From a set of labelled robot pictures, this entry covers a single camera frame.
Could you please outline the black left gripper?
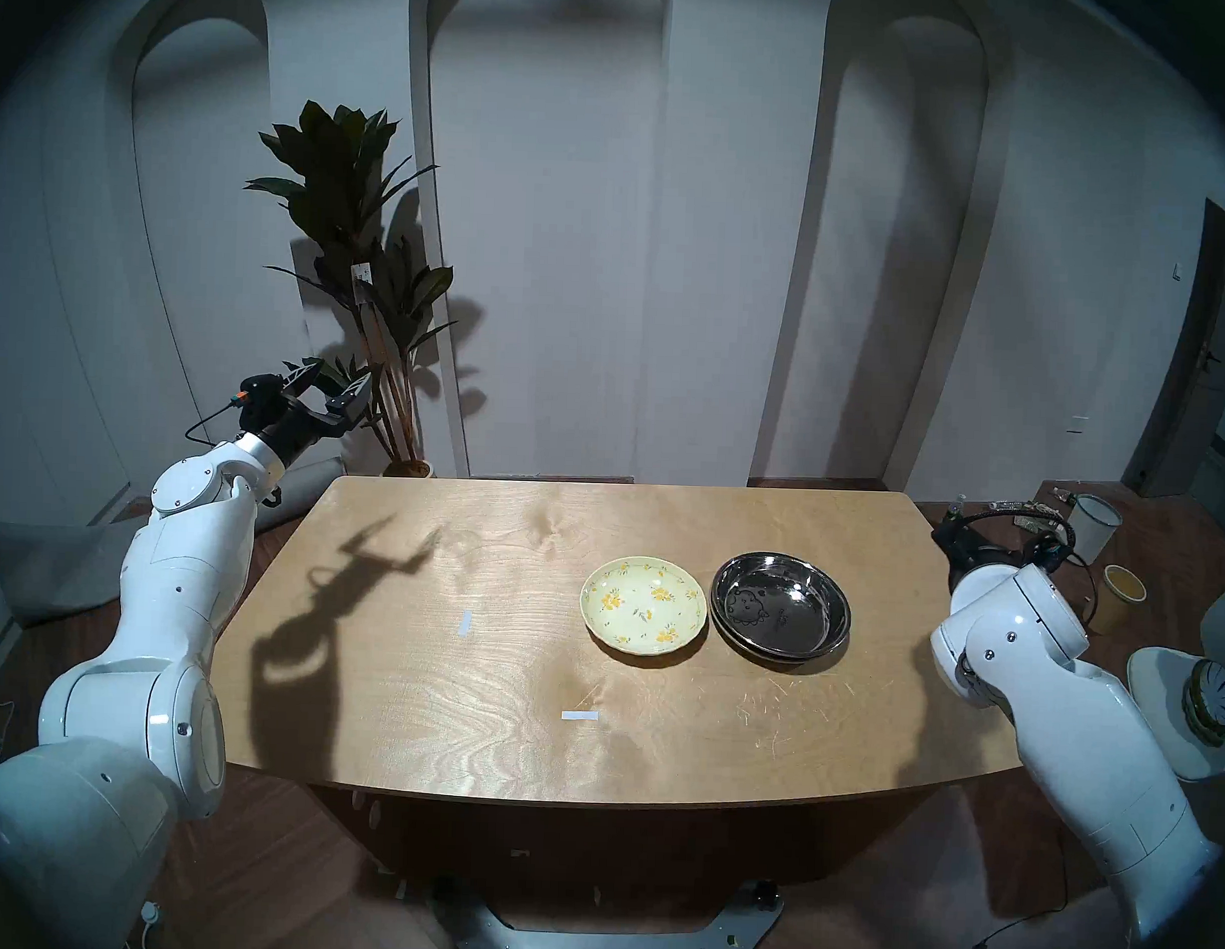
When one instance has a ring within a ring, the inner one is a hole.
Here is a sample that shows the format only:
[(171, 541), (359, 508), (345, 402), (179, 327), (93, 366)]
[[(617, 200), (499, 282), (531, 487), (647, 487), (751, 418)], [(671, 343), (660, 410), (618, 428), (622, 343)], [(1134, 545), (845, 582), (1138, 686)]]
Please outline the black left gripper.
[[(317, 386), (323, 360), (304, 358), (283, 361), (287, 373), (282, 388), (307, 389)], [(281, 389), (245, 389), (243, 438), (258, 440), (274, 453), (285, 469), (320, 440), (338, 440), (345, 433), (344, 418), (363, 418), (372, 407), (372, 376), (363, 373), (341, 394), (325, 400), (325, 413), (311, 411)]]

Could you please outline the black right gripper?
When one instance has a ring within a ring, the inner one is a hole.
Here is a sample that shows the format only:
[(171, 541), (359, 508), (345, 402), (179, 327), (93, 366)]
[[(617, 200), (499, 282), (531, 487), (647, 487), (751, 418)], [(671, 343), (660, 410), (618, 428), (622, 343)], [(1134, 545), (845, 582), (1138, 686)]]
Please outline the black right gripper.
[(956, 591), (960, 580), (973, 569), (998, 565), (1020, 569), (1038, 565), (1054, 572), (1072, 553), (1072, 547), (1054, 531), (1040, 531), (1020, 550), (1005, 549), (973, 528), (970, 519), (944, 519), (932, 527), (932, 540), (948, 560), (948, 588)]

